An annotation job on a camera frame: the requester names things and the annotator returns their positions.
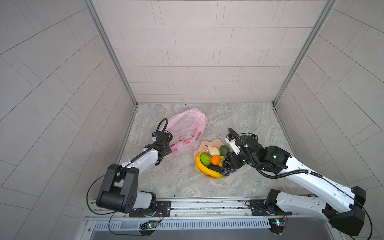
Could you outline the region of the cream fake garlic bulb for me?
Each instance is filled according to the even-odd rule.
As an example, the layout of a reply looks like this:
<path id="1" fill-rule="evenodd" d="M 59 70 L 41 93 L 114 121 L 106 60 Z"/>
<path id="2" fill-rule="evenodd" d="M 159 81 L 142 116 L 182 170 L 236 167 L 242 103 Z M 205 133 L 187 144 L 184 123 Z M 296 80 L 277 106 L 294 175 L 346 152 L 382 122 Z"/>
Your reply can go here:
<path id="1" fill-rule="evenodd" d="M 207 146 L 207 150 L 208 150 L 208 153 L 209 153 L 211 156 L 220 156 L 220 155 L 221 155 L 220 149 L 217 148 L 217 147 L 214 147 L 214 146 Z"/>

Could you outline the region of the pink plastic bag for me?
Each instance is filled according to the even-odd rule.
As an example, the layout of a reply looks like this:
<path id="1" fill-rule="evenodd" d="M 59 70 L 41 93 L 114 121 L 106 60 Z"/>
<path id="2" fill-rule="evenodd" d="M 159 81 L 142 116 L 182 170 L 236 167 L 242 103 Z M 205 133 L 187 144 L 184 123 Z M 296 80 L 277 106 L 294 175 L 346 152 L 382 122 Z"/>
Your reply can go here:
<path id="1" fill-rule="evenodd" d="M 172 154 L 184 151 L 198 140 L 203 135 L 207 122 L 207 116 L 196 108 L 170 117 L 166 130 L 173 136 L 169 143 Z"/>

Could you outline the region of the dark brown fake fruit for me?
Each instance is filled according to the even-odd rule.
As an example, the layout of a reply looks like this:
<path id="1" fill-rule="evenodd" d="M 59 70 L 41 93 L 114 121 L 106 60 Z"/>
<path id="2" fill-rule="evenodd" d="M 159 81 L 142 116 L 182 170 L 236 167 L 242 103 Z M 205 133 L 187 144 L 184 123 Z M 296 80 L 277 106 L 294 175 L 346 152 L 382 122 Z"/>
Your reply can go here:
<path id="1" fill-rule="evenodd" d="M 216 166 L 216 165 L 210 164 L 207 166 L 207 168 L 218 173 L 222 172 L 222 168 L 219 165 Z"/>

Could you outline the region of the green fake fruit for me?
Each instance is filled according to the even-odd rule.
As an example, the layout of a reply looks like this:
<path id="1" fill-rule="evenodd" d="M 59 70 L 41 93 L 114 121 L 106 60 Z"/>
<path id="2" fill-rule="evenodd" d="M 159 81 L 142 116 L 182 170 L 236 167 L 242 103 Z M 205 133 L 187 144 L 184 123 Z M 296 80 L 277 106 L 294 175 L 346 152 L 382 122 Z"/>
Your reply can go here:
<path id="1" fill-rule="evenodd" d="M 200 161 L 205 166 L 209 166 L 211 164 L 211 158 L 212 155 L 210 155 L 209 153 L 202 153 L 200 155 Z"/>

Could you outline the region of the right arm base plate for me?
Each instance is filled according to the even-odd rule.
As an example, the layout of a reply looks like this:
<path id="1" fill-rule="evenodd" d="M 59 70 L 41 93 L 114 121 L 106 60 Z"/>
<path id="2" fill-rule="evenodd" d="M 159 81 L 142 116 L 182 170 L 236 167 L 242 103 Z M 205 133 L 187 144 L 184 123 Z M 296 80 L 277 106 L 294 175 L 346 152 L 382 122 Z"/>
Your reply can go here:
<path id="1" fill-rule="evenodd" d="M 284 212 L 277 205 L 266 205 L 265 200 L 248 200 L 246 206 L 251 209 L 252 216 L 291 216 L 292 212 Z"/>

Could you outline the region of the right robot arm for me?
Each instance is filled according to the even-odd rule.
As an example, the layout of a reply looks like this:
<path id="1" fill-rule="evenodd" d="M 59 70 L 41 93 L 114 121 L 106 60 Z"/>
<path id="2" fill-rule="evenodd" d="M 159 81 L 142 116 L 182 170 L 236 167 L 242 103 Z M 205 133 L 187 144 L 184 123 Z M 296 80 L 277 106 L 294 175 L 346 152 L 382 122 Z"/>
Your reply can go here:
<path id="1" fill-rule="evenodd" d="M 316 217 L 351 237 L 360 234 L 367 217 L 365 190 L 338 184 L 277 146 L 264 148 L 256 135 L 246 133 L 240 136 L 230 129 L 226 142 L 233 149 L 226 157 L 235 169 L 249 165 L 268 179 L 288 179 L 313 194 L 306 197 L 270 190 L 258 207 L 260 210 L 275 216 L 299 213 Z"/>

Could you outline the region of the yellow fake banana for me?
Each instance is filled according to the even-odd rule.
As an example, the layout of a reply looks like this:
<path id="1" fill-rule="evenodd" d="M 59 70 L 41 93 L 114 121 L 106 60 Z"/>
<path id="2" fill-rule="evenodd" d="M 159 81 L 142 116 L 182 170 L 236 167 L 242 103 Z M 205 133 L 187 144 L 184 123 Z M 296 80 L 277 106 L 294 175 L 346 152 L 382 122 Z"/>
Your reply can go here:
<path id="1" fill-rule="evenodd" d="M 221 179 L 223 178 L 224 176 L 219 173 L 219 172 L 216 172 L 216 171 L 213 171 L 213 170 L 210 170 L 209 168 L 207 168 L 200 160 L 200 156 L 202 155 L 203 153 L 200 152 L 199 154 L 197 154 L 197 156 L 195 157 L 195 162 L 196 162 L 196 167 L 198 168 L 198 170 L 207 175 L 207 176 L 210 176 L 211 178 L 214 178 L 214 179 Z"/>

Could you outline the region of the pink scalloped bowl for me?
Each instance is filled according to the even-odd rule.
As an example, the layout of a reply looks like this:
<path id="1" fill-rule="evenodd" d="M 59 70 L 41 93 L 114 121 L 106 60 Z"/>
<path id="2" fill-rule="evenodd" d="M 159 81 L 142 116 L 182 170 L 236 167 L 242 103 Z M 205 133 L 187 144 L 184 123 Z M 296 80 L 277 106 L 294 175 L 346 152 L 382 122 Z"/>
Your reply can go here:
<path id="1" fill-rule="evenodd" d="M 201 145 L 198 149 L 196 149 L 193 153 L 193 158 L 194 158 L 194 163 L 196 163 L 196 156 L 202 152 L 202 153 L 206 153 L 208 152 L 207 149 L 208 149 L 208 146 L 213 146 L 213 147 L 217 147 L 217 148 L 220 148 L 221 146 L 223 145 L 222 141 L 220 139 L 216 139 L 214 141 L 202 141 L 201 142 Z M 197 165 L 195 165 L 195 169 L 198 173 L 200 173 L 201 175 L 203 175 L 205 178 L 207 178 L 208 180 L 211 180 L 211 181 L 214 181 L 214 180 L 217 180 L 217 178 L 215 177 L 212 177 L 212 176 L 209 176 L 205 173 L 203 173 L 202 171 L 200 171 L 200 169 L 197 167 Z"/>

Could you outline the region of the dark green fake lime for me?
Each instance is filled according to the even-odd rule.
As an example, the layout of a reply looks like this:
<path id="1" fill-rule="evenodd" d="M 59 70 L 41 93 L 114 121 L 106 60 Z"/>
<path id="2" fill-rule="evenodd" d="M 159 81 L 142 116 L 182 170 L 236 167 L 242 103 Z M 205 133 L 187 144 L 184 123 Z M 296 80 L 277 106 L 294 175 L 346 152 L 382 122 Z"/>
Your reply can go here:
<path id="1" fill-rule="evenodd" d="M 231 151 L 230 147 L 227 145 L 220 146 L 219 150 L 220 150 L 220 155 L 224 157 L 226 157 L 227 154 Z"/>

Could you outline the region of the orange fake tangerine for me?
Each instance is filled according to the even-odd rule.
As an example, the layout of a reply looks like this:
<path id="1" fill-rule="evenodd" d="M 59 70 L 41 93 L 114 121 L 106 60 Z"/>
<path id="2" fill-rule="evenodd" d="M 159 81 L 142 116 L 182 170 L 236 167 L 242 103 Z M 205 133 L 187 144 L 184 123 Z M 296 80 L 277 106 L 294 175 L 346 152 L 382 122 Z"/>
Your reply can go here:
<path id="1" fill-rule="evenodd" d="M 211 164 L 218 166 L 221 163 L 221 158 L 219 156 L 212 156 L 211 157 Z"/>

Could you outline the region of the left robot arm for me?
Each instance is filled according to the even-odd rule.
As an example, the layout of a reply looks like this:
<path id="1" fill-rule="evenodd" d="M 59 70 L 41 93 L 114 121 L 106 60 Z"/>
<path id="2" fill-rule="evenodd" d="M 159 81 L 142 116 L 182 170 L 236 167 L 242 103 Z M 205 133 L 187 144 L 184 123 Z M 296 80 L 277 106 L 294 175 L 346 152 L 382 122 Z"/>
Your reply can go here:
<path id="1" fill-rule="evenodd" d="M 157 211 L 156 194 L 138 190 L 139 176 L 148 167 L 158 165 L 172 153 L 170 132 L 152 133 L 153 144 L 145 146 L 143 152 L 121 165 L 107 168 L 96 205 L 99 208 L 125 214 L 140 213 L 151 216 Z"/>

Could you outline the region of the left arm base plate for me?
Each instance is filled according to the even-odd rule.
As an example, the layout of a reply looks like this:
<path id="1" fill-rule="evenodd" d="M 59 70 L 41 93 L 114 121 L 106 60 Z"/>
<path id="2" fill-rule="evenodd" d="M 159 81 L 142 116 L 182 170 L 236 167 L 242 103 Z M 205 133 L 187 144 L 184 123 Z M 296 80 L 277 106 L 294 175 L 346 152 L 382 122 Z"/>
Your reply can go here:
<path id="1" fill-rule="evenodd" d="M 136 209 L 129 213 L 130 218 L 167 218 L 170 216 L 171 201 L 157 201 L 150 209 Z"/>

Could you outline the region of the yellow fake lemon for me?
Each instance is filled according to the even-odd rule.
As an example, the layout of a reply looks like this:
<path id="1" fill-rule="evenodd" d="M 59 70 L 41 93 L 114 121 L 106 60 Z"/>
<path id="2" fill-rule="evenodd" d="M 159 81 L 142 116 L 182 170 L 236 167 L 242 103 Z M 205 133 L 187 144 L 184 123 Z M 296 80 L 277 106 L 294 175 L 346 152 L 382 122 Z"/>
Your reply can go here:
<path id="1" fill-rule="evenodd" d="M 220 158 L 220 162 L 219 162 L 218 166 L 222 168 L 225 157 L 224 156 L 219 156 L 219 158 Z"/>

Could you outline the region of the dark fake grapes bunch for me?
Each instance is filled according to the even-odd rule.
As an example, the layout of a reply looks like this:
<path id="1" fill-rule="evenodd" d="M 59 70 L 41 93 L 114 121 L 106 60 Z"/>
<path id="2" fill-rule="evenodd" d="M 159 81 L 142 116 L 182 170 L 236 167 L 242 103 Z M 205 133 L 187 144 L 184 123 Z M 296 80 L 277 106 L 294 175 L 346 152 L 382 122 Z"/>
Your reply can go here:
<path id="1" fill-rule="evenodd" d="M 237 171 L 237 168 L 232 163 L 233 153 L 227 153 L 222 160 L 221 174 L 224 177 L 228 177 L 231 173 Z"/>

